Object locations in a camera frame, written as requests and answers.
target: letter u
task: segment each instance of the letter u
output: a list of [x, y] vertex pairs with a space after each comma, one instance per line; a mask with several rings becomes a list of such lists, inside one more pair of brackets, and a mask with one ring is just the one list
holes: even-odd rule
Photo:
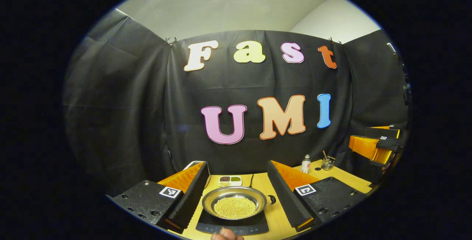
[[201, 110], [201, 113], [205, 117], [205, 127], [208, 138], [219, 144], [234, 144], [244, 136], [244, 112], [247, 111], [245, 105], [232, 105], [228, 107], [228, 112], [233, 114], [233, 126], [234, 132], [231, 135], [225, 135], [221, 133], [219, 128], [219, 114], [222, 109], [218, 106], [208, 106]]

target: finger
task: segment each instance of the finger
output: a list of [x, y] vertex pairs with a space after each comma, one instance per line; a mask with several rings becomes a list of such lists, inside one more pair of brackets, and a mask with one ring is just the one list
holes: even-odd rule
[[216, 234], [211, 236], [211, 240], [228, 240], [223, 235]]
[[235, 233], [233, 231], [229, 230], [229, 229], [225, 229], [224, 227], [221, 228], [221, 231], [219, 232], [219, 234], [223, 235], [228, 240], [236, 240]]

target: wooden table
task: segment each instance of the wooden table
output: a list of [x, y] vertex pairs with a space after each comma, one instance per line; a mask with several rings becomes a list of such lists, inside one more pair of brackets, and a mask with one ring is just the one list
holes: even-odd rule
[[[320, 180], [332, 176], [362, 193], [368, 193], [372, 189], [369, 187], [369, 185], [371, 184], [369, 181], [358, 178], [337, 167], [334, 167], [330, 171], [325, 171], [323, 169], [319, 171], [314, 170], [314, 168], [321, 167], [321, 163], [322, 163], [322, 160], [312, 162], [310, 165], [310, 171], [308, 172], [308, 174]], [[294, 167], [294, 169], [300, 170], [300, 166]], [[219, 188], [218, 180], [221, 176], [222, 175], [211, 175], [211, 179], [209, 181], [208, 186], [203, 191], [203, 195], [206, 195], [211, 190]], [[246, 175], [239, 175], [239, 176], [241, 176], [242, 178], [242, 182], [243, 182], [242, 186], [246, 186], [246, 187], [249, 186], [252, 175], [246, 174]], [[277, 199], [277, 202], [274, 205], [266, 206], [266, 208], [264, 209], [269, 231], [267, 233], [262, 233], [262, 234], [244, 235], [244, 239], [245, 240], [284, 239], [284, 238], [288, 238], [293, 235], [296, 235], [297, 231], [295, 230], [295, 228], [292, 228], [290, 226], [290, 223], [288, 222], [288, 219], [285, 216], [282, 205], [280, 204], [280, 201], [278, 200], [277, 194], [275, 193], [275, 190], [272, 187], [270, 180], [268, 179], [267, 173], [254, 174], [252, 187], [261, 191], [262, 193], [264, 193], [264, 195], [274, 195]], [[202, 204], [199, 204], [197, 206], [197, 209], [195, 210], [192, 220], [190, 220], [190, 224], [188, 225], [188, 228], [184, 230], [182, 234], [177, 234], [172, 231], [168, 231], [168, 232], [170, 234], [173, 234], [179, 237], [192, 239], [192, 240], [209, 240], [211, 237], [209, 233], [203, 233], [195, 229], [202, 211], [203, 211]]]

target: white wall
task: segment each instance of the white wall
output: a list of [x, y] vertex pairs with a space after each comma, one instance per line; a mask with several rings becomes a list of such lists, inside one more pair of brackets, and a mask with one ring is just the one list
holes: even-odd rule
[[376, 22], [349, 0], [326, 0], [290, 32], [324, 39], [332, 37], [333, 41], [344, 44], [379, 29]]

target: induction cooktop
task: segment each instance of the induction cooktop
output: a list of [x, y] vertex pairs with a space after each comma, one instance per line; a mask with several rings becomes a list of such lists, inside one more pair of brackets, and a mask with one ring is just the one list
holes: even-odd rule
[[202, 210], [196, 230], [212, 234], [215, 232], [219, 233], [221, 227], [232, 230], [236, 235], [251, 235], [268, 232], [267, 220], [263, 211], [242, 220], [224, 220]]

